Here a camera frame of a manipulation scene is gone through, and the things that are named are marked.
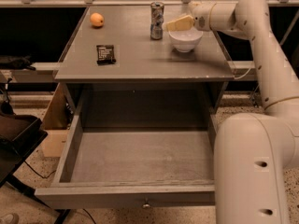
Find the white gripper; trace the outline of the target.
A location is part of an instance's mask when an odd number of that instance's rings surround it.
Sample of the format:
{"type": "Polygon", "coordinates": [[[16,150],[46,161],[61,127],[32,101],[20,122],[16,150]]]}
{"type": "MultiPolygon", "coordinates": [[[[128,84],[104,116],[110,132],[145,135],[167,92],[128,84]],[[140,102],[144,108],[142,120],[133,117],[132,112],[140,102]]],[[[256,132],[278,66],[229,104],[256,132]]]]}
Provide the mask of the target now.
{"type": "Polygon", "coordinates": [[[187,31],[194,25],[199,31],[211,31],[210,18],[214,6],[214,2],[190,2],[188,7],[191,15],[185,15],[168,22],[165,25],[165,30],[167,32],[187,31]]]}

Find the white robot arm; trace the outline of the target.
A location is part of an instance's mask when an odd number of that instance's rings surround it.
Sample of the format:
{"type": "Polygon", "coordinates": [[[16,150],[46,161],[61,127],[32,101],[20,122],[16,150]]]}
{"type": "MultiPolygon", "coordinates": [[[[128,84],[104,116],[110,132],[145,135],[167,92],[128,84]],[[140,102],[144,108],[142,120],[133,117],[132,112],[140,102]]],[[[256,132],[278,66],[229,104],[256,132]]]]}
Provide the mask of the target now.
{"type": "Polygon", "coordinates": [[[275,38],[266,0],[191,2],[167,32],[220,31],[250,43],[263,113],[232,115],[214,145],[217,224],[290,224],[283,171],[299,165],[299,79],[275,38]]]}

